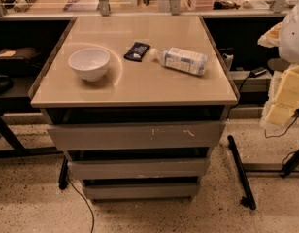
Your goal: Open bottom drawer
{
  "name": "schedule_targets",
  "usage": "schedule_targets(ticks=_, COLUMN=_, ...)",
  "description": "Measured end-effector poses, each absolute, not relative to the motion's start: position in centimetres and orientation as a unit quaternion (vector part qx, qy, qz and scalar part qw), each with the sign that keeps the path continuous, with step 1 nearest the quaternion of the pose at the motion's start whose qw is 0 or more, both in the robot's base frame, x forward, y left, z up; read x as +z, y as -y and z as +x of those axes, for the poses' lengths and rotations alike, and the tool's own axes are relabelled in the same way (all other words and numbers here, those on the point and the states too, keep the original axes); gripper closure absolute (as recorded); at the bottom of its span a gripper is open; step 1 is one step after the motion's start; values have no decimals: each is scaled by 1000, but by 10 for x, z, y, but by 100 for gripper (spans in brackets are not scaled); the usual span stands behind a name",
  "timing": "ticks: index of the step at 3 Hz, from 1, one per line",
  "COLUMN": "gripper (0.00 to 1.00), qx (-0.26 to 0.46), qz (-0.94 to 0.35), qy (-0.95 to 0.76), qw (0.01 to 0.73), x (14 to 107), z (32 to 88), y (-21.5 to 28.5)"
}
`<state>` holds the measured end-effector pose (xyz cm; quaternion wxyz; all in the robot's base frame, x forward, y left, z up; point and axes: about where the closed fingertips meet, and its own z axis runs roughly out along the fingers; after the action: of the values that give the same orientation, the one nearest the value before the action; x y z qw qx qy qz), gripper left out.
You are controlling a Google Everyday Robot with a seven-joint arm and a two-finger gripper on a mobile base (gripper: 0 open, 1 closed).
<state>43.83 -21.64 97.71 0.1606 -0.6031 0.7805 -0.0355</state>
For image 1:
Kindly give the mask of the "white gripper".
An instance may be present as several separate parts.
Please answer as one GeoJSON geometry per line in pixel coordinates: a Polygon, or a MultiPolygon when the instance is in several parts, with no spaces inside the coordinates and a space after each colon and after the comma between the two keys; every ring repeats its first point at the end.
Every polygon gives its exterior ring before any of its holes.
{"type": "Polygon", "coordinates": [[[299,109],[299,64],[291,64],[283,73],[275,71],[260,126],[265,130],[286,127],[299,109]]]}

